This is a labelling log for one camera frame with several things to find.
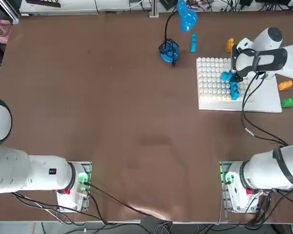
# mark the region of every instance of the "green light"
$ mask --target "green light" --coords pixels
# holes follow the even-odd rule
[[[87,175],[87,173],[80,173],[79,174],[79,182],[81,184],[83,184],[85,182],[88,182],[88,175]]]

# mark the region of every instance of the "table surface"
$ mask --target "table surface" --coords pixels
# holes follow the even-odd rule
[[[253,39],[269,26],[281,29],[282,45],[293,44],[293,12],[200,14],[192,31],[195,54],[189,52],[191,33],[182,34],[173,17],[167,34],[180,45],[175,68],[158,53],[167,16],[21,19],[12,29],[0,75],[0,98],[13,115],[4,146],[92,161],[92,183],[137,209],[166,220],[215,222],[219,161],[248,160],[274,145],[248,134],[239,112],[198,110],[195,59],[229,57],[228,38]],[[293,87],[280,96],[293,98]],[[281,114],[248,115],[293,144],[293,107]],[[53,192],[25,194],[56,203]],[[105,219],[141,217],[93,194]],[[94,205],[89,212],[96,214]],[[3,194],[0,220],[54,218]],[[229,216],[229,222],[241,220],[246,220],[242,214]],[[270,221],[293,223],[293,204],[282,201]]]

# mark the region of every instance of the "white pegboard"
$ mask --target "white pegboard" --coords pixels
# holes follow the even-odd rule
[[[244,79],[243,82],[238,83],[240,96],[237,100],[232,100],[229,82],[220,79],[222,72],[230,71],[230,63],[230,58],[198,58],[196,60],[200,110],[241,111],[243,95],[250,80]],[[254,81],[248,93],[259,83],[260,80]],[[282,112],[275,76],[263,82],[250,97],[244,109],[255,112]]]

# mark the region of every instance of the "yellow block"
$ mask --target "yellow block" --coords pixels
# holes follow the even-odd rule
[[[227,41],[227,53],[231,53],[231,48],[233,47],[233,45],[234,45],[233,38],[230,38]]]
[[[286,89],[290,89],[292,85],[293,85],[293,82],[291,80],[284,81],[278,85],[278,90],[283,91]]]

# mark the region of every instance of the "green block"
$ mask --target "green block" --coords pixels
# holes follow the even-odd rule
[[[293,98],[284,99],[281,102],[282,108],[287,108],[287,107],[291,107],[291,106],[293,106]]]

